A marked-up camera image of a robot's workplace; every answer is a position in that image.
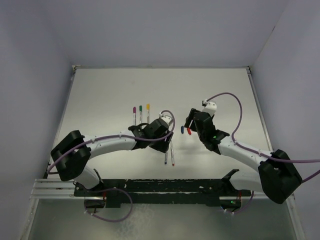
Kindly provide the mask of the silver pen blue tip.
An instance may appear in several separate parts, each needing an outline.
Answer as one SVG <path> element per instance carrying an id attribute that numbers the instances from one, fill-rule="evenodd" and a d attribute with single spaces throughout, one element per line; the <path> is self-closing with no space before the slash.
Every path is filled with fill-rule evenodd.
<path id="1" fill-rule="evenodd" d="M 164 156 L 165 156 L 164 157 L 164 164 L 167 165 L 167 163 L 168 163 L 168 152 L 166 152 Z"/>

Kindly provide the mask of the silver pen yellow tip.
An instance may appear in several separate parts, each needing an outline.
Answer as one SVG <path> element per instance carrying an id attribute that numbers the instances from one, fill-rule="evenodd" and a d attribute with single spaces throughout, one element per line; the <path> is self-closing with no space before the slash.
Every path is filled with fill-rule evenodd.
<path id="1" fill-rule="evenodd" d="M 150 110 L 147 110 L 147 109 L 146 109 L 146 122 L 147 124 L 150 123 Z"/>

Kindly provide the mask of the silver pen red tip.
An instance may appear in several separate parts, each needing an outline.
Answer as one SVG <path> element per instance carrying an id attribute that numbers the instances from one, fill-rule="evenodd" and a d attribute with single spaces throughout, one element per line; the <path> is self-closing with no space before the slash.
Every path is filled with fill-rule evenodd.
<path id="1" fill-rule="evenodd" d="M 170 142 L 170 157 L 171 157 L 171 165 L 175 166 L 175 156 L 174 156 L 174 148 L 173 148 L 173 142 Z"/>

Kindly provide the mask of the silver pen purple tip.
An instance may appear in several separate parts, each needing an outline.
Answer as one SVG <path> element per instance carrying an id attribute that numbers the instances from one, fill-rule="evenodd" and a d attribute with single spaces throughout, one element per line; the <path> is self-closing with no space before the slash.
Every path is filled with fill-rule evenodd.
<path id="1" fill-rule="evenodd" d="M 137 124 L 137 112 L 133 113 L 133 125 Z"/>

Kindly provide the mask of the silver pen green tip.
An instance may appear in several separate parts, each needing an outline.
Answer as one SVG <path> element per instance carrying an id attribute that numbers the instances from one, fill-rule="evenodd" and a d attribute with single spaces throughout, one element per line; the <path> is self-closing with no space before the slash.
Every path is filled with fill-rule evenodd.
<path id="1" fill-rule="evenodd" d="M 140 112 L 140 109 L 139 109 L 139 123 L 140 123 L 140 124 L 143 123 L 143 111 Z"/>

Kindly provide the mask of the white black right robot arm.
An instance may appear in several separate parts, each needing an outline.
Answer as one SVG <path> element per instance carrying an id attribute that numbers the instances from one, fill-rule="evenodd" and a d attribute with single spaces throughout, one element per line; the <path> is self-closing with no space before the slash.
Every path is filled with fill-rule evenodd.
<path id="1" fill-rule="evenodd" d="M 207 150 L 255 170 L 255 173 L 235 170 L 222 183 L 222 190 L 228 196 L 235 195 L 239 190 L 250 190 L 264 193 L 274 203 L 282 204 L 303 183 L 286 152 L 280 149 L 274 152 L 250 151 L 247 146 L 240 147 L 227 132 L 215 127 L 213 115 L 208 110 L 192 108 L 184 126 L 197 132 Z"/>

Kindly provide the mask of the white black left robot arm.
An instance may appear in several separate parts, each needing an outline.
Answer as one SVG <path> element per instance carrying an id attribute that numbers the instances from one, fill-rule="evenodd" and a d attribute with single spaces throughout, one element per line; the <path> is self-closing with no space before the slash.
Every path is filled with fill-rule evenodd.
<path id="1" fill-rule="evenodd" d="M 117 151 L 150 147 L 165 153 L 169 149 L 174 126 L 172 117 L 163 115 L 151 123 L 132 125 L 127 130 L 107 136 L 85 136 L 71 131 L 50 153 L 53 167 L 61 181 L 74 180 L 91 196 L 103 191 L 103 180 L 97 170 L 87 166 L 89 160 Z"/>

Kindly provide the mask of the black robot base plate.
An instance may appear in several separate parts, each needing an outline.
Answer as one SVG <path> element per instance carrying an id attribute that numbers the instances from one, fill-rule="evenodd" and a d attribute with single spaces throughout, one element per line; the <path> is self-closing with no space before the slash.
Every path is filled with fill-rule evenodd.
<path id="1" fill-rule="evenodd" d="M 241 197 L 251 191 L 236 190 L 223 179 L 104 179 L 97 187 L 86 190 L 75 184 L 76 197 L 102 197 L 106 208 L 121 204 L 205 205 L 235 211 L 242 206 Z"/>

